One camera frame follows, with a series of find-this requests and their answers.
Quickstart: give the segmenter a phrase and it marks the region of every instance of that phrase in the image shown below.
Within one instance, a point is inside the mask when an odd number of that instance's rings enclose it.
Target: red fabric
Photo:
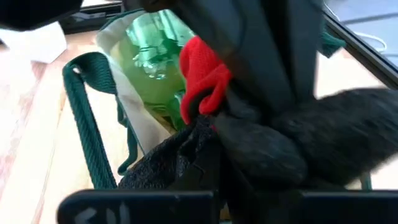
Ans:
[[[223,101],[228,82],[232,78],[226,65],[199,37],[189,40],[180,54],[180,69],[187,80],[186,94],[181,102],[181,115],[189,123],[190,102],[203,90],[212,89],[199,105],[200,114],[212,114]]]

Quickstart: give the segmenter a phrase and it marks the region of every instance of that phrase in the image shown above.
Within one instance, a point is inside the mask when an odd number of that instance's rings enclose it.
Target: green liquid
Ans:
[[[185,80],[178,55],[192,36],[171,12],[160,11],[137,18],[119,43],[119,64],[146,109],[176,130],[185,126],[179,110]]]

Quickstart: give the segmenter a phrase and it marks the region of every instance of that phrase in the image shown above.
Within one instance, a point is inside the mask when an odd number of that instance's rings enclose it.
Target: black plastic edge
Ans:
[[[122,12],[123,12],[123,7],[121,2],[104,4],[99,6],[83,7],[80,9],[79,13],[84,13],[89,15],[102,13],[103,15],[91,19],[85,19],[80,22],[70,22],[68,21],[70,17],[67,17],[60,20],[60,25],[65,35],[99,30],[109,21],[110,18]]]
[[[387,87],[398,89],[398,68],[335,18],[324,15],[326,28],[331,35],[345,40],[348,53]]]

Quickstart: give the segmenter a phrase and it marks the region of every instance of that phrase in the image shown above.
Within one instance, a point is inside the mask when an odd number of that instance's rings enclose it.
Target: green rope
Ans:
[[[361,181],[362,190],[372,190],[372,180],[370,173],[363,174],[359,180]]]
[[[116,84],[108,60],[97,52],[81,55],[63,68],[63,81],[94,188],[115,189],[116,181],[106,157],[84,84],[86,82],[95,90],[116,95]]]

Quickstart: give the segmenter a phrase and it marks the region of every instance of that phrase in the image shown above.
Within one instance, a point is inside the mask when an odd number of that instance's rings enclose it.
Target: light wood floor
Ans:
[[[94,32],[69,35],[68,49],[56,61],[30,63],[0,47],[0,223],[55,223],[60,201],[91,188],[80,140],[62,83],[62,67],[96,51]],[[381,86],[344,50],[318,57],[317,95]],[[126,132],[116,121],[112,96],[88,89],[116,178],[127,156]],[[373,175],[375,188],[398,189],[392,162]]]

